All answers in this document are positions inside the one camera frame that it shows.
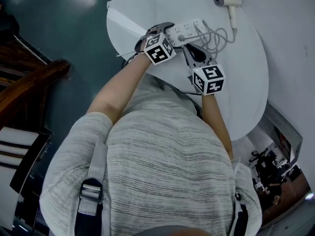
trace white cable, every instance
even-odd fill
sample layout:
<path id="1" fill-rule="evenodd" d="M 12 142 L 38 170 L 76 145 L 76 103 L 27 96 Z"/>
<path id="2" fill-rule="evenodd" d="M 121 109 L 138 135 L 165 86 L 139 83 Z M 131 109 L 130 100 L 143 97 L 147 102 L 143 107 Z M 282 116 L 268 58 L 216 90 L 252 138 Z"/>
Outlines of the white cable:
<path id="1" fill-rule="evenodd" d="M 192 94 L 192 95 L 201 95 L 201 93 L 197 93 L 197 92 L 183 92 L 181 90 L 178 89 L 179 92 L 184 93 L 184 94 Z"/>
<path id="2" fill-rule="evenodd" d="M 124 53 L 124 54 L 117 54 L 117 55 L 116 55 L 116 57 L 121 57 L 121 56 L 124 56 L 124 55 L 130 54 L 130 53 L 135 53 L 135 51 L 132 51 L 132 52 L 129 52 L 129 53 Z"/>
<path id="3" fill-rule="evenodd" d="M 225 47 L 227 43 L 234 43 L 235 42 L 235 37 L 237 34 L 237 29 L 236 28 L 232 28 L 233 31 L 233 40 L 228 40 L 227 39 L 227 32 L 225 29 L 223 28 L 217 28 L 216 30 L 212 30 L 207 22 L 205 20 L 202 20 L 202 23 L 204 24 L 204 26 L 206 27 L 206 29 L 208 30 L 208 32 L 203 33 L 195 24 L 194 27 L 196 29 L 197 35 L 196 36 L 192 36 L 192 37 L 184 37 L 184 38 L 179 38 L 180 41 L 184 41 L 186 39 L 192 39 L 192 38 L 197 38 L 199 37 L 199 39 L 201 40 L 201 42 L 203 43 L 202 48 L 207 49 L 211 54 L 214 54 L 214 60 L 217 59 L 218 53 L 221 52 Z M 225 33 L 225 36 L 221 35 L 220 33 L 218 33 L 219 30 L 222 30 Z M 210 48 L 208 45 L 212 40 L 212 36 L 211 34 L 214 35 L 214 41 L 215 41 L 215 47 L 214 48 Z M 221 38 L 224 40 L 224 44 L 223 46 L 219 49 L 219 44 L 220 44 L 220 40 Z"/>

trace backpack strap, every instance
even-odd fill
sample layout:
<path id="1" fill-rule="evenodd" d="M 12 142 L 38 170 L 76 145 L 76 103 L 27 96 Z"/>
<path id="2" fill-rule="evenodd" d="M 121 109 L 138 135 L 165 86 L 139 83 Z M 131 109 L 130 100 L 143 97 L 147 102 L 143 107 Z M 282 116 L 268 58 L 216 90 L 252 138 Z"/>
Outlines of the backpack strap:
<path id="1" fill-rule="evenodd" d="M 240 194 L 235 193 L 234 219 L 230 228 L 229 236 L 244 236 L 247 229 L 248 218 L 246 205 L 242 204 Z"/>
<path id="2" fill-rule="evenodd" d="M 109 203 L 109 197 L 107 195 L 103 196 L 102 191 L 106 158 L 107 146 L 103 141 L 98 140 L 95 145 L 88 175 L 81 185 L 80 201 L 74 228 L 76 236 L 101 236 L 103 200 Z M 106 205 L 106 209 L 110 211 L 110 206 Z"/>

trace strap buckle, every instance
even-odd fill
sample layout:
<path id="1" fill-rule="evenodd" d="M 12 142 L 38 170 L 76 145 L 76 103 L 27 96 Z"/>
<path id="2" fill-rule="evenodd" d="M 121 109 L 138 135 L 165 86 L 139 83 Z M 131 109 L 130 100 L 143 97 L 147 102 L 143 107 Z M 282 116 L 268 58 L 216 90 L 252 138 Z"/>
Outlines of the strap buckle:
<path id="1" fill-rule="evenodd" d="M 241 200 L 241 195 L 238 192 L 235 192 L 235 198 L 237 201 Z"/>
<path id="2" fill-rule="evenodd" d="M 101 204 L 103 202 L 102 184 L 95 178 L 84 180 L 79 198 Z"/>

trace gray striped shirt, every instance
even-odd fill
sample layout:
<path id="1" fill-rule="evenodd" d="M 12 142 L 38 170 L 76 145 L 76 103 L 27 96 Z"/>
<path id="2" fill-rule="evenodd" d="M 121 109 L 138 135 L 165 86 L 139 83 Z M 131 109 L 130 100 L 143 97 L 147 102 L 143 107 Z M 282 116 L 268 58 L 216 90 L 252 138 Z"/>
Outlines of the gray striped shirt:
<path id="1" fill-rule="evenodd" d="M 241 164 L 235 176 L 222 143 L 190 103 L 149 81 L 114 126 L 102 113 L 87 114 L 56 152 L 40 197 L 55 235 L 74 235 L 81 183 L 99 139 L 108 146 L 103 191 L 111 199 L 112 236 L 168 225 L 228 235 L 235 191 L 250 207 L 247 235 L 257 233 L 261 209 L 250 170 Z"/>

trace white round table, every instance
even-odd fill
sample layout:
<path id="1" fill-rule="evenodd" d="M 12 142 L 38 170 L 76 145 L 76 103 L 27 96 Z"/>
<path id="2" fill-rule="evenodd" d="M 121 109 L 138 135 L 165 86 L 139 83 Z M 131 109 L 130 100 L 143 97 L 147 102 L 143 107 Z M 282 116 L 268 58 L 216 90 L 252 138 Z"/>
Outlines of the white round table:
<path id="1" fill-rule="evenodd" d="M 240 7 L 236 7 L 238 33 L 233 44 L 219 53 L 226 83 L 216 94 L 221 114 L 231 140 L 248 134 L 259 122 L 268 96 L 268 66 L 259 35 Z M 217 7 L 213 0 L 111 0 L 107 12 L 109 38 L 119 54 L 133 50 L 138 38 L 150 27 L 162 23 L 183 23 L 195 18 L 204 19 L 210 28 L 226 29 L 229 39 L 232 30 L 226 7 Z M 187 79 L 187 67 L 182 52 L 171 60 L 151 65 L 148 73 L 172 84 L 181 91 L 195 92 Z M 125 59 L 133 54 L 124 55 Z M 189 95 L 201 105 L 201 96 Z"/>

